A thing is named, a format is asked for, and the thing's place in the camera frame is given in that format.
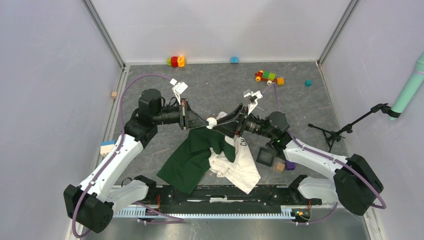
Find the white round brooch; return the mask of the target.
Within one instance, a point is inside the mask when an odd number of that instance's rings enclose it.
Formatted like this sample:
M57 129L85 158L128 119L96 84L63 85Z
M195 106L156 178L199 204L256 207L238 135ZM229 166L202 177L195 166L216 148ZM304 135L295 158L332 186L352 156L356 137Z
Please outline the white round brooch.
M210 129L210 130L213 129L218 124L217 119L214 118L214 117L209 117L209 118L206 119L206 121L207 121L206 128Z

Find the white and green t-shirt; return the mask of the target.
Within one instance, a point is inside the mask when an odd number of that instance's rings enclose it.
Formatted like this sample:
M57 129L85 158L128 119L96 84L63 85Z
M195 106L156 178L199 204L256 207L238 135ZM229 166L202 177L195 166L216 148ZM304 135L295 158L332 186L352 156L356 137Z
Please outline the white and green t-shirt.
M190 195L207 171L229 180L245 194L261 179L245 138L228 137L207 127L190 130L156 175Z

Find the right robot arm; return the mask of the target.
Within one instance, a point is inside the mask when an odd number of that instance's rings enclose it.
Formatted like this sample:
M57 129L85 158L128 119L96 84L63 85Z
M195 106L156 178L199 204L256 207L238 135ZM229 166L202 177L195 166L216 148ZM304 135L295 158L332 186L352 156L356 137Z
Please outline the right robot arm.
M274 158L307 167L323 179L301 177L298 185L289 189L289 199L302 204L307 199L328 200L342 205L352 214L362 216L372 208L386 209L381 196L384 186L364 157L343 156L312 147L289 132L284 113L274 111L266 118L248 113L240 104L234 111L219 119L210 117L206 126L230 138L244 132L268 138L265 148Z

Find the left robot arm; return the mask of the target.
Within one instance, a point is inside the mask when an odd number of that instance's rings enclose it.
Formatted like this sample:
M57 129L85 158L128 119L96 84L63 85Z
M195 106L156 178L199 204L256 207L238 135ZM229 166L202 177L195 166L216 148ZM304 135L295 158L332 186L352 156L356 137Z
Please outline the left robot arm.
M158 132L159 125L178 124L182 130L205 127L209 123L195 113L185 98L177 97L175 105L166 105L157 89L144 90L138 99L138 108L124 125L111 152L100 165L78 186L68 185L64 192L66 213L72 219L72 230L77 238L76 224L94 233L102 232L111 222L115 212L142 200L153 203L157 190L135 179L112 193L112 188L129 163L141 153Z

